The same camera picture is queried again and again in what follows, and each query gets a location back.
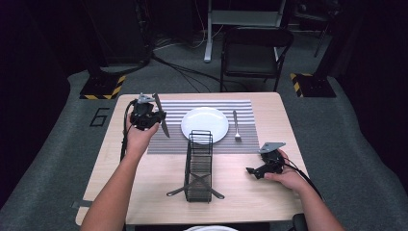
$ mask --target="white object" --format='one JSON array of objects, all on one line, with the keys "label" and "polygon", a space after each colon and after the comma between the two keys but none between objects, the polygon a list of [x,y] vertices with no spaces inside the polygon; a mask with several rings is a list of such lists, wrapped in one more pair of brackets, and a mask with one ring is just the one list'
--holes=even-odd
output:
[{"label": "white object", "polygon": [[213,142],[220,141],[228,132],[228,118],[215,108],[196,108],[187,112],[181,120],[181,130],[188,139],[192,130],[210,131]]}]

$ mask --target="metal fork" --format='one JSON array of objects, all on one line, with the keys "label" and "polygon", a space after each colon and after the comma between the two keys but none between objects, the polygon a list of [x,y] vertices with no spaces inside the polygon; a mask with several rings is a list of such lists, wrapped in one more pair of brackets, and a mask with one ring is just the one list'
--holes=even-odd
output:
[{"label": "metal fork", "polygon": [[237,112],[234,110],[234,111],[232,112],[232,114],[234,115],[235,130],[236,130],[235,141],[240,141],[240,140],[241,140],[241,135],[240,135],[240,133],[238,132]]}]

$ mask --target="person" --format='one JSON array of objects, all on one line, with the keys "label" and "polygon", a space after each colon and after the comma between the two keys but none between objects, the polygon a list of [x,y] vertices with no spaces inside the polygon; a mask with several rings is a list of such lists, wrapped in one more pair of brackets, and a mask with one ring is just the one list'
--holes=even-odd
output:
[{"label": "person", "polygon": [[[123,228],[138,164],[151,138],[158,131],[159,123],[141,131],[131,125],[128,116],[126,126],[126,155],[92,202],[81,230],[112,231]],[[282,150],[279,152],[289,164],[288,155]],[[290,167],[284,167],[281,174],[265,173],[265,179],[280,182],[299,194],[309,230],[344,230],[315,190]],[[227,227],[220,226],[219,230],[227,230]]]}]

